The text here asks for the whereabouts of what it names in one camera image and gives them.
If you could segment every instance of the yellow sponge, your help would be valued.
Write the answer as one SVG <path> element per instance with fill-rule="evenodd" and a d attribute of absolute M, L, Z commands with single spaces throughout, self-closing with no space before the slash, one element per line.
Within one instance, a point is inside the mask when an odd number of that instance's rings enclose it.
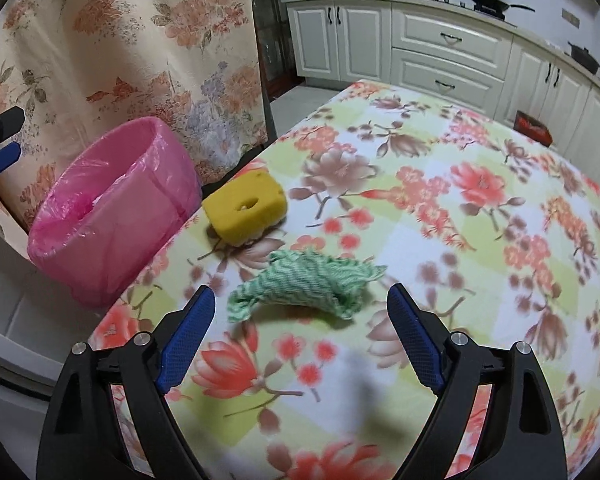
<path fill-rule="evenodd" d="M 256 170 L 224 184 L 202 207 L 218 236 L 239 247 L 285 217 L 286 197 L 267 171 Z"/>

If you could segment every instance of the silver screw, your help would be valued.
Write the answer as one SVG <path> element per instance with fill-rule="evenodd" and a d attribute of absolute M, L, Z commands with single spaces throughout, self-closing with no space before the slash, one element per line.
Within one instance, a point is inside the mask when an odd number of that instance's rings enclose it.
<path fill-rule="evenodd" d="M 141 332 L 139 334 L 136 334 L 136 336 L 134 337 L 134 345 L 136 346 L 144 346 L 148 344 L 149 341 L 151 341 L 151 334 L 149 334 L 148 332 Z"/>
<path fill-rule="evenodd" d="M 531 354 L 531 346 L 529 346 L 529 344 L 525 343 L 524 341 L 518 341 L 516 343 L 516 348 L 521 354 Z"/>
<path fill-rule="evenodd" d="M 463 332 L 453 332 L 451 341 L 458 346 L 464 346 L 469 342 L 469 338 Z"/>
<path fill-rule="evenodd" d="M 87 349 L 87 343 L 79 342 L 71 347 L 71 353 L 74 355 L 84 354 Z"/>

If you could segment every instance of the black pot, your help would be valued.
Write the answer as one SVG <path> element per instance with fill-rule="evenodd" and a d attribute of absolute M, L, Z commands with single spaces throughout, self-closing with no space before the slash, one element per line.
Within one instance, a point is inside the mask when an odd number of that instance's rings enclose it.
<path fill-rule="evenodd" d="M 497 12 L 498 14 L 504 14 L 505 12 L 507 12 L 507 10 L 512 9 L 512 8 L 532 10 L 533 12 L 536 12 L 535 9 L 532 9 L 531 7 L 527 7 L 526 5 L 509 5 L 501 0 L 473 0 L 473 1 L 474 1 L 474 4 L 476 4 L 480 7 L 485 7 L 487 9 L 491 9 L 494 12 Z"/>
<path fill-rule="evenodd" d="M 592 74 L 597 74 L 600 68 L 600 63 L 597 62 L 596 58 L 589 53 L 589 49 L 580 48 L 574 45 L 571 41 L 568 41 L 571 45 L 571 57 L 580 63 L 584 68 L 589 70 Z"/>

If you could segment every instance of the green striped cloth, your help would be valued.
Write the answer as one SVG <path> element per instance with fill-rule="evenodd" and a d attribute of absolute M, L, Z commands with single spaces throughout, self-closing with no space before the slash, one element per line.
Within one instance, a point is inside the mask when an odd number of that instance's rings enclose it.
<path fill-rule="evenodd" d="M 363 287 L 386 270 L 386 266 L 315 251 L 273 251 L 269 263 L 266 270 L 231 293 L 229 322 L 249 319 L 258 303 L 312 306 L 351 319 L 363 306 Z"/>

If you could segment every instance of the pink trash can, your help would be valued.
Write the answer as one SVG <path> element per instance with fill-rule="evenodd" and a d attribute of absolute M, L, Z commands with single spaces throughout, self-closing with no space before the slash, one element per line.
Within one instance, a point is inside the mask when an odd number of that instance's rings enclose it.
<path fill-rule="evenodd" d="M 29 232 L 31 261 L 89 306 L 109 307 L 200 208 L 193 161 L 167 124 L 122 124 L 65 170 Z"/>

